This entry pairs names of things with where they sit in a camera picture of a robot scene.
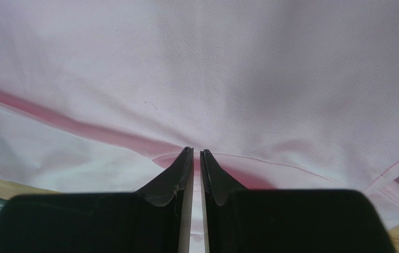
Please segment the pink t shirt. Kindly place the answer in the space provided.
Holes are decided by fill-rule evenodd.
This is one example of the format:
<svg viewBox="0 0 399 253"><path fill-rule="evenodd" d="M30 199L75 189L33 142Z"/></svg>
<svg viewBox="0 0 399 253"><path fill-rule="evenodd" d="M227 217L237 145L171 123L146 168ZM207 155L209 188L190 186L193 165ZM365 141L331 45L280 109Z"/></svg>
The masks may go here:
<svg viewBox="0 0 399 253"><path fill-rule="evenodd" d="M133 191L184 147L399 226L399 1L0 1L0 179Z"/></svg>

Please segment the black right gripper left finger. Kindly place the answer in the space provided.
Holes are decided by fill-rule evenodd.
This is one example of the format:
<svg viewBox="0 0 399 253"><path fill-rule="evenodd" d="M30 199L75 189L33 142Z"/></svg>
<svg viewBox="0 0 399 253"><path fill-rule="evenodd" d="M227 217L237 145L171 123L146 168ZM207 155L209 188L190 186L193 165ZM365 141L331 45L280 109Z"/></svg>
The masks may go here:
<svg viewBox="0 0 399 253"><path fill-rule="evenodd" d="M135 192L28 194L0 211L0 252L188 252L193 149Z"/></svg>

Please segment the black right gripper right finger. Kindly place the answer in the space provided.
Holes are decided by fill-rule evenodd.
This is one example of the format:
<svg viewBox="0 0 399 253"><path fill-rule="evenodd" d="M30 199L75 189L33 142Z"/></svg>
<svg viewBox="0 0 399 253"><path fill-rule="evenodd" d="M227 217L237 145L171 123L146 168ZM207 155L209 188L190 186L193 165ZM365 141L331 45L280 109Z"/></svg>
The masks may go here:
<svg viewBox="0 0 399 253"><path fill-rule="evenodd" d="M250 190L200 153L206 252L395 252L371 202L345 189Z"/></svg>

